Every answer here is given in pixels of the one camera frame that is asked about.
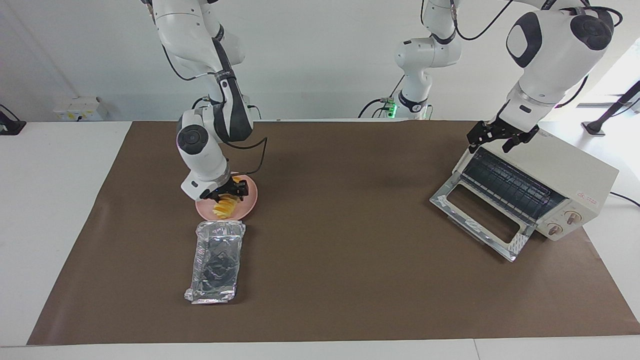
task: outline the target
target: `brown paper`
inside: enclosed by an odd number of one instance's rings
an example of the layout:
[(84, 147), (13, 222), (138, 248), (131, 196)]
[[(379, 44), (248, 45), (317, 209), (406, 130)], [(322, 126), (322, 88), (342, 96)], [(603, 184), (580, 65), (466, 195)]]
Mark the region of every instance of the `brown paper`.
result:
[[(468, 122), (259, 123), (238, 296), (194, 306), (202, 220), (180, 190), (175, 124), (134, 123), (30, 345), (640, 334), (582, 230), (509, 263), (428, 199)], [(223, 145), (232, 170), (260, 149)]]

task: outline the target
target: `black mount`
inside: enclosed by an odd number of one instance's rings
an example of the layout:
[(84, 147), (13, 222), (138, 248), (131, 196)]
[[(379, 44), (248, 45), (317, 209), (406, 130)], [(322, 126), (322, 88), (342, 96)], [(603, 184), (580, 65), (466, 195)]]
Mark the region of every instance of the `black mount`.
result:
[(13, 121), (0, 111), (0, 135), (18, 135), (27, 123), (25, 121)]
[(616, 101), (607, 111), (605, 111), (602, 116), (592, 122), (583, 122), (582, 127), (593, 136), (604, 136), (604, 132), (602, 131), (602, 125), (609, 120), (613, 115), (615, 115), (618, 110), (620, 110), (626, 103), (628, 103), (637, 93), (640, 92), (640, 81), (636, 81), (634, 86), (625, 92), (624, 95), (620, 97), (618, 101)]

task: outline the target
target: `white wall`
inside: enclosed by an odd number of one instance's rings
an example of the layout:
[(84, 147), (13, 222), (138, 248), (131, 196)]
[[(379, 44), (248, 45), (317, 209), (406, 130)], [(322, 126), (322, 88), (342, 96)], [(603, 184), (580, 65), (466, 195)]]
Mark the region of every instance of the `white wall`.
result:
[[(65, 93), (59, 78), (52, 81), (52, 68), (78, 95), (102, 98), (113, 120), (176, 119), (205, 92), (198, 81), (173, 75), (138, 0), (2, 3), (51, 61), (42, 74), (29, 48), (0, 24), (0, 101), (30, 120), (51, 119), (53, 99)], [(601, 3), (626, 19), (588, 88), (640, 37), (636, 0)], [(502, 6), (504, 1), (466, 1), (462, 32), (475, 35)], [(357, 116), (367, 101), (388, 95), (402, 75), (393, 60), (396, 45), (428, 36), (419, 22), (419, 0), (222, 0), (216, 7), (225, 28), (246, 47), (247, 58), (236, 69), (241, 88), (270, 119)], [(485, 36), (465, 43), (459, 64), (432, 71), (435, 118), (488, 119), (495, 113), (521, 74), (504, 41), (529, 10), (513, 4)], [(25, 102), (23, 94), (35, 99)]]

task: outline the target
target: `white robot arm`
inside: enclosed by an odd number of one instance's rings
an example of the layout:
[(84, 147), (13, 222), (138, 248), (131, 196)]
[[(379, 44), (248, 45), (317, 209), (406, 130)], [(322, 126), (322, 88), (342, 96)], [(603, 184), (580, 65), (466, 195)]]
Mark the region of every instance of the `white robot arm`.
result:
[(591, 71), (611, 42), (614, 25), (606, 10), (591, 10), (581, 0), (518, 1), (549, 10), (526, 13), (511, 28), (507, 50), (524, 74), (493, 120), (478, 122), (467, 134), (471, 152), (496, 139), (508, 139), (504, 152), (529, 142), (537, 123)]
[[(588, 0), (515, 0), (540, 10), (518, 19), (507, 37), (507, 50), (524, 74), (491, 122), (478, 122), (467, 135), (470, 151), (482, 143), (509, 139), (505, 152), (528, 142), (536, 124), (586, 76), (602, 58), (613, 34), (606, 10), (592, 8)], [(429, 38), (403, 42), (396, 62), (404, 70), (406, 84), (396, 95), (397, 116), (421, 119), (432, 80), (427, 70), (447, 67), (461, 56), (456, 35), (461, 0), (429, 0), (422, 21)]]
[[(459, 7), (462, 0), (455, 0)], [(413, 38), (400, 44), (396, 63), (404, 70), (405, 85), (397, 95), (397, 117), (421, 119), (429, 99), (433, 80), (429, 68), (448, 67), (460, 60), (462, 44), (456, 36), (450, 0), (429, 0), (422, 12), (422, 22), (430, 32), (428, 38)]]
[(211, 106), (185, 111), (176, 139), (191, 170), (182, 189), (195, 200), (218, 200), (223, 193), (240, 198), (248, 195), (246, 182), (231, 180), (227, 159), (218, 145), (247, 139), (253, 122), (232, 69), (244, 60), (244, 54), (237, 37), (226, 33), (215, 17), (212, 4), (216, 1), (142, 0), (165, 50), (198, 74), (187, 80), (203, 78), (209, 91)]

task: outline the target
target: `electrical outlet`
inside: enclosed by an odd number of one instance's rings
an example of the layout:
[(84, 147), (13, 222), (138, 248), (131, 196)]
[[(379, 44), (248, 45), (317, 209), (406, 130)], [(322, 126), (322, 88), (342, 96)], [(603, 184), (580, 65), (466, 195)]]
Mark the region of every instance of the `electrical outlet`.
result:
[(53, 109), (62, 121), (105, 121), (106, 107), (96, 97), (78, 97), (60, 103)]

